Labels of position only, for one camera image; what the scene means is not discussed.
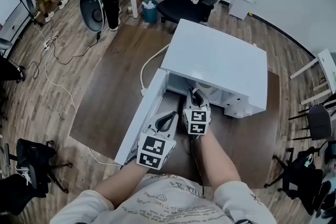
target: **trash bin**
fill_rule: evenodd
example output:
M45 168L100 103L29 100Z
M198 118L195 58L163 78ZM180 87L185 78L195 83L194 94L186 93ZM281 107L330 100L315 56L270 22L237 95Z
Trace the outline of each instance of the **trash bin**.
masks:
M145 0L144 2L148 4L149 1L152 1L155 7L151 9L147 9L144 7L144 5L141 5L142 13L143 13L146 23L156 24L158 22L157 21L157 10L156 10L156 6L158 5L158 2L155 0Z

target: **cabinet top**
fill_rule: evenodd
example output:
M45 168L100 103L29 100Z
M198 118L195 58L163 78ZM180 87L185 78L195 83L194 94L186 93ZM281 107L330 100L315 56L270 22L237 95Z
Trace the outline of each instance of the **cabinet top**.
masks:
M266 52L221 31L181 19L161 68L266 108Z

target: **white shirt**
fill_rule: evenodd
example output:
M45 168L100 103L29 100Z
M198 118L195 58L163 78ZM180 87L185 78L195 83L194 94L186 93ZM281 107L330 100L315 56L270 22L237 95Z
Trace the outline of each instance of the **white shirt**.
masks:
M86 190L57 213L50 224L276 224L245 183L221 185L215 191L215 203L205 199L200 190L199 184L182 177L146 175L134 194L117 209L98 192Z

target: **power strip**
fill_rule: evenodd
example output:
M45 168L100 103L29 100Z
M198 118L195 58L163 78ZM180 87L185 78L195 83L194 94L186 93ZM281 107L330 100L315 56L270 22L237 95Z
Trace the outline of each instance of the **power strip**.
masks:
M49 44L47 42L44 42L43 46L44 46L45 50L49 50L50 49L50 46L49 46Z

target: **sneaker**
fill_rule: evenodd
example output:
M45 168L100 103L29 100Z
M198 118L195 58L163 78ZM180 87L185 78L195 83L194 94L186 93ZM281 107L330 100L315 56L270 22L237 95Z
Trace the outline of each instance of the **sneaker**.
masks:
M63 9L64 6L68 3L68 0L62 0L61 3L62 5L59 6L59 9Z
M53 15L54 15L54 12L48 13L48 17L46 18L46 23L51 20L51 18L53 17Z
M111 31L111 32L115 32L115 31L117 31L119 29L119 26L117 26L116 28L109 28L109 30Z
M40 14L41 12L36 13L36 15L34 16L34 19L36 19Z

